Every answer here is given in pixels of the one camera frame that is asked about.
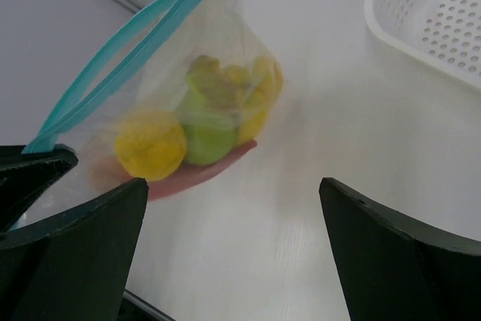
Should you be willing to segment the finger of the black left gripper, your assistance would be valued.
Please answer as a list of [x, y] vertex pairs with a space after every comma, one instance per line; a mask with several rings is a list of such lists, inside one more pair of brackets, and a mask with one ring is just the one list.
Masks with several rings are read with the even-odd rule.
[[23, 154], [23, 145], [1, 146], [1, 230], [6, 232], [38, 197], [78, 163], [74, 153], [55, 147]]

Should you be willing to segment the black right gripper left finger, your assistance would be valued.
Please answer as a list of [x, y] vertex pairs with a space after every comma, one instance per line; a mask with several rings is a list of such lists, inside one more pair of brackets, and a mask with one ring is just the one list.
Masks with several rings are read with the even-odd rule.
[[3, 320], [115, 320], [147, 206], [136, 178], [1, 234]]

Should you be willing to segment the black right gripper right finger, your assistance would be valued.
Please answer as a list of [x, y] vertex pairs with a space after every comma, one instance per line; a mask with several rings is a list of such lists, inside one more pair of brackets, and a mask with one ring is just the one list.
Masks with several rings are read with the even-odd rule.
[[319, 186], [352, 320], [478, 320], [480, 242], [382, 205], [331, 177]]

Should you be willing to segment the yellow fake pear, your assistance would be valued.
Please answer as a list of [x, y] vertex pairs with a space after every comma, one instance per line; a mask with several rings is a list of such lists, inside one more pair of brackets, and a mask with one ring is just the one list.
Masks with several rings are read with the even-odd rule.
[[178, 118], [162, 110], [124, 117], [113, 143], [113, 152], [124, 170], [148, 181], [173, 174], [186, 151], [186, 136]]

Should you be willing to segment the clear zip top bag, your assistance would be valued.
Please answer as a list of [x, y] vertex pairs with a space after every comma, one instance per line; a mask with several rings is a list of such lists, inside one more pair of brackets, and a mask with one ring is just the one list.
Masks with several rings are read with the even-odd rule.
[[188, 71], [207, 69], [224, 75], [224, 67], [251, 68], [259, 56], [272, 54], [245, 23], [242, 0], [148, 4], [93, 56], [27, 143], [25, 154], [64, 147], [78, 163], [46, 189], [11, 229], [101, 195], [89, 182], [89, 166], [104, 157], [116, 158], [113, 143], [124, 117], [162, 110], [179, 120], [176, 109], [187, 92]]

